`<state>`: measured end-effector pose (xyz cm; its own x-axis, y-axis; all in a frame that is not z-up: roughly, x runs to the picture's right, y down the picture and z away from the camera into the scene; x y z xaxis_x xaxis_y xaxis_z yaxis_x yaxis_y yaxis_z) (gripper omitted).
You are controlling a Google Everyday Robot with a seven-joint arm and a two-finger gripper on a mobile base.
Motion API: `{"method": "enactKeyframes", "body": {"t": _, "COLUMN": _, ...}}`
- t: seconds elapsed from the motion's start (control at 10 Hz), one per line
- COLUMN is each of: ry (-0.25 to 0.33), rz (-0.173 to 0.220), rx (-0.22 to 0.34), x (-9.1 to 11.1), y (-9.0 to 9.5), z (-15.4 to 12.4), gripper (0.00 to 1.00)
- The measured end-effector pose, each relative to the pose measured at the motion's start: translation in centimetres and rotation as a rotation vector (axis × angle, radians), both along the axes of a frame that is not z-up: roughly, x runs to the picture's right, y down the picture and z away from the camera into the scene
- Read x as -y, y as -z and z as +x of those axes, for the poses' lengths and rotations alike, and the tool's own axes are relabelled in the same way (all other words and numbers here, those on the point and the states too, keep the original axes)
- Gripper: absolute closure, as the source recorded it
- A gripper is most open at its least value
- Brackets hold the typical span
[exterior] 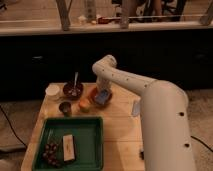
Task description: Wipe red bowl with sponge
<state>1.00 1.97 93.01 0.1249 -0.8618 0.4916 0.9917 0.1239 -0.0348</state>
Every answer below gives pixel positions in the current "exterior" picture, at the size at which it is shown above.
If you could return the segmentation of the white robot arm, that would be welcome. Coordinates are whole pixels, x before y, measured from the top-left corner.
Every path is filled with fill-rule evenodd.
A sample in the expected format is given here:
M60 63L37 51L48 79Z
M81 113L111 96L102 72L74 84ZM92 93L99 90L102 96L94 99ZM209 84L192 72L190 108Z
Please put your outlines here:
M98 87L113 82L138 95L145 171L197 171L188 124L187 94L172 82L116 68L106 55L92 65Z

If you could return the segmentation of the black object at arm base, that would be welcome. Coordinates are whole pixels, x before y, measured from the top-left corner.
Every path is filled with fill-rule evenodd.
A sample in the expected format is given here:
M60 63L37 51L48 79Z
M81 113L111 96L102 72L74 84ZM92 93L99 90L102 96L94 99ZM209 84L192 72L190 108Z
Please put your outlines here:
M140 158L144 160L144 151L140 151Z

